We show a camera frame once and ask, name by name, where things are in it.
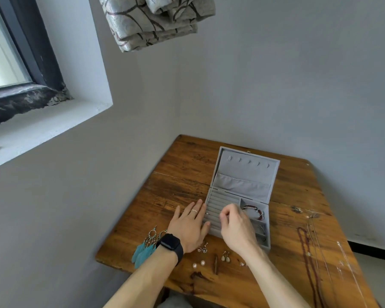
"window frame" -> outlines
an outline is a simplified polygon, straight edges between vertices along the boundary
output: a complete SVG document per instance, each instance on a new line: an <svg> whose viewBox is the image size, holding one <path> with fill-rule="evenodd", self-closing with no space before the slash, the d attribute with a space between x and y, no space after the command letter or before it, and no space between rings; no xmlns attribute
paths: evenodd
<svg viewBox="0 0 385 308"><path fill-rule="evenodd" d="M0 0L0 15L32 80L0 87L0 123L72 99L36 0Z"/></svg>

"window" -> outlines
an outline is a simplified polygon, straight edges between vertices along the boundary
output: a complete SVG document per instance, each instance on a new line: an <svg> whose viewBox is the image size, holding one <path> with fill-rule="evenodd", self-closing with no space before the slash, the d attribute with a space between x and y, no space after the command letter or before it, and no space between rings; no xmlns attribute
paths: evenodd
<svg viewBox="0 0 385 308"><path fill-rule="evenodd" d="M71 99L35 0L0 0L0 123Z"/></svg>

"forearm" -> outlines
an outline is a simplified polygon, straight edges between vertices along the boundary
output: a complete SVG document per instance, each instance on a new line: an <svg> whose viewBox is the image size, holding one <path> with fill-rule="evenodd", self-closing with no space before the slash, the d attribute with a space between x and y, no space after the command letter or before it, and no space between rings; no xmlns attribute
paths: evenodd
<svg viewBox="0 0 385 308"><path fill-rule="evenodd" d="M159 246L127 279L104 308L153 307L177 261L174 252Z"/></svg>
<svg viewBox="0 0 385 308"><path fill-rule="evenodd" d="M245 257L270 308L310 308L303 297L268 259L259 247L249 248Z"/></svg>

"window sill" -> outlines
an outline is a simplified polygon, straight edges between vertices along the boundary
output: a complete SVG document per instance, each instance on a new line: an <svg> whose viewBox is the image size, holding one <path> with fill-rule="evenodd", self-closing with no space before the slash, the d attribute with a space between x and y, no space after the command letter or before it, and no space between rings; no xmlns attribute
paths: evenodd
<svg viewBox="0 0 385 308"><path fill-rule="evenodd" d="M75 127L111 105L73 99L15 115L0 124L0 165Z"/></svg>

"baseboard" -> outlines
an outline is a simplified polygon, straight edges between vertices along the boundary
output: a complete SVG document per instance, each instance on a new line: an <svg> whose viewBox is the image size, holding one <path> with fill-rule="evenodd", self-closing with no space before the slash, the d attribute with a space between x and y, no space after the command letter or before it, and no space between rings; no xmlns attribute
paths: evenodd
<svg viewBox="0 0 385 308"><path fill-rule="evenodd" d="M385 260L385 250L383 250L382 248L375 248L373 246L356 243L352 241L348 241L348 243L349 243L349 246L351 247L351 250L354 253L364 254L374 258Z"/></svg>

